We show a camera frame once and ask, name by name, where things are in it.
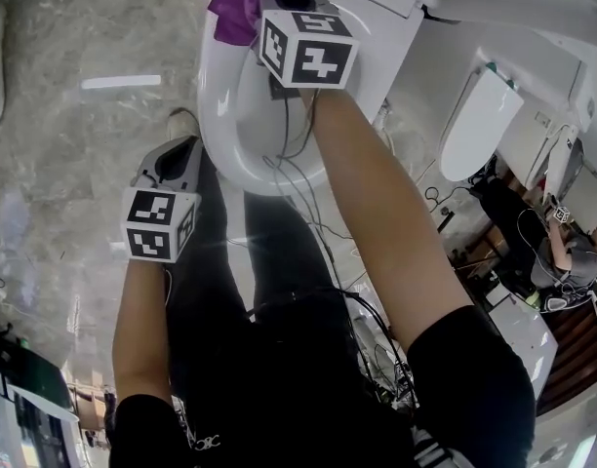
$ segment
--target hand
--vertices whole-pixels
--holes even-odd
[[[559,220],[557,220],[556,217],[554,216],[554,211],[552,211],[552,213],[548,217],[548,225],[550,227],[560,227],[561,226],[561,222]]]
[[[545,209],[545,221],[549,225],[550,221],[552,221],[552,220],[556,220],[556,218],[554,218],[554,208],[547,207]]]

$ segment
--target marble floor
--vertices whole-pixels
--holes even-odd
[[[0,324],[81,382],[112,383],[111,342],[126,258],[119,231],[123,187],[143,155],[166,139],[177,106],[196,111],[197,60],[208,0],[0,0],[6,108],[0,122],[0,278],[7,283]],[[81,89],[86,79],[160,75],[153,87]],[[396,114],[384,129],[423,192],[448,196],[436,148]],[[229,238],[244,237],[241,192],[222,183]],[[317,189],[323,221],[346,232],[331,190]],[[447,250],[485,220],[465,191],[447,206]],[[441,222],[441,206],[433,212]],[[371,290],[354,243],[328,233],[342,283]],[[248,304],[248,253],[230,245]]]

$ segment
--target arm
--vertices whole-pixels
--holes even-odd
[[[305,102],[311,92],[303,92]],[[352,97],[323,91],[314,133],[341,215],[398,341],[471,304],[418,189]]]
[[[550,248],[554,265],[562,270],[572,270],[572,256],[565,249],[561,234],[561,224],[555,218],[549,220]]]
[[[164,300],[162,266],[131,260],[112,345],[119,402],[144,394],[172,404]]]

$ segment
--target gray shirt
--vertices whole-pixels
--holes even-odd
[[[597,253],[586,236],[572,233],[565,249],[572,256],[572,270],[563,283],[576,288],[589,286],[597,277]],[[531,281],[538,288],[550,288],[565,275],[565,270],[554,266],[550,240],[544,238],[537,250],[537,261],[531,272]]]

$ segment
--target white logo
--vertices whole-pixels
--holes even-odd
[[[220,446],[220,439],[218,442],[217,442],[217,439],[219,439],[219,435],[215,435],[214,437],[208,437],[207,439],[197,441],[194,444],[194,449],[195,450],[208,450],[211,448],[217,448],[218,446]]]
[[[329,33],[333,33],[334,29],[331,27],[330,22],[336,22],[334,18],[325,18],[325,20],[321,20],[320,18],[313,18],[312,16],[300,16],[300,19],[305,24],[305,28],[313,29],[314,31],[327,31]]]
[[[281,49],[281,45],[279,45],[279,35],[274,34],[270,27],[266,28],[266,49],[265,53],[270,59],[270,61],[276,65],[277,67],[281,67],[281,60],[279,57],[283,50]]]
[[[144,210],[138,210],[136,216],[138,218],[150,218],[151,214],[155,215],[158,220],[164,219],[164,214],[160,213],[160,210],[166,210],[169,206],[169,198],[153,198],[153,205],[151,205],[151,211],[145,212]]]
[[[134,242],[137,245],[142,246],[142,251],[144,254],[158,254],[157,250],[154,250],[142,240],[142,236],[140,234],[134,234]],[[155,236],[155,246],[159,248],[164,246],[164,239],[161,236]]]
[[[326,78],[330,72],[338,70],[337,64],[323,62],[325,51],[322,49],[306,49],[305,55],[312,58],[312,62],[304,62],[302,68],[304,71],[317,71],[318,78]]]

